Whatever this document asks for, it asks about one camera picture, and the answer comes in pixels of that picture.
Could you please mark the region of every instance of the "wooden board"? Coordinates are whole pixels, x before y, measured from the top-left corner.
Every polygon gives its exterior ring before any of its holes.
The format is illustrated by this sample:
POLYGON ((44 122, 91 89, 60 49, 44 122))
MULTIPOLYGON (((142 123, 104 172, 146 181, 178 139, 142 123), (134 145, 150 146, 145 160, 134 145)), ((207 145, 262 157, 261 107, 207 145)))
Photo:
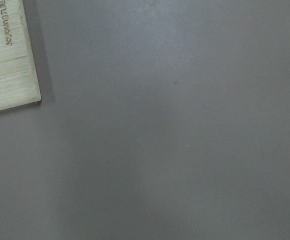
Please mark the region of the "wooden board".
POLYGON ((0 110, 41 94, 22 0, 0 0, 0 110))

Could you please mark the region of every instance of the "gray table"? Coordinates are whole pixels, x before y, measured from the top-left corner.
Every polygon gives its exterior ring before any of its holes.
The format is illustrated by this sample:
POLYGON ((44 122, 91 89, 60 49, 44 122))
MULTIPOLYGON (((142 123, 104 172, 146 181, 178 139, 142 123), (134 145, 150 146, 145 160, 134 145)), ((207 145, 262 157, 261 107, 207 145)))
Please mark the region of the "gray table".
POLYGON ((290 240, 290 1, 25 8, 43 101, 0 112, 0 240, 290 240))

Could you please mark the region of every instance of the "wood grain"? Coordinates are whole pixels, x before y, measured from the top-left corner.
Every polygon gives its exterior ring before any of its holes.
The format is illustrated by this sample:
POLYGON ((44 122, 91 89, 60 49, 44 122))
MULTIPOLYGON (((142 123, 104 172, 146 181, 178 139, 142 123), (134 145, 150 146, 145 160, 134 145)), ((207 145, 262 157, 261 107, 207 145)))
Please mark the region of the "wood grain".
POLYGON ((0 1, 0 110, 40 100, 23 1, 0 1))

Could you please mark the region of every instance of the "light-colored wood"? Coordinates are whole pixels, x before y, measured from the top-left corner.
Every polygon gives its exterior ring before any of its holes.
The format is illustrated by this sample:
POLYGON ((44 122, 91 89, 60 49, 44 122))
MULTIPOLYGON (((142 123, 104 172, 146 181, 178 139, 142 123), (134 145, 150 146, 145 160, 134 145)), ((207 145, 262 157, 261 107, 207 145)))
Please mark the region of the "light-colored wood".
POLYGON ((0 110, 41 94, 22 0, 0 0, 0 110))

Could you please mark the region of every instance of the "bamboo board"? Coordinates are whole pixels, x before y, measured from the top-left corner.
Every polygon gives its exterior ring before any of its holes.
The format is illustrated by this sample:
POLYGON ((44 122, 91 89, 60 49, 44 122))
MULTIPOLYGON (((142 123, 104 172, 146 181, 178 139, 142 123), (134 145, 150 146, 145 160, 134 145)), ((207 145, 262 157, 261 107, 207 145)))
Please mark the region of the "bamboo board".
POLYGON ((0 0, 0 110, 41 94, 22 0, 0 0))

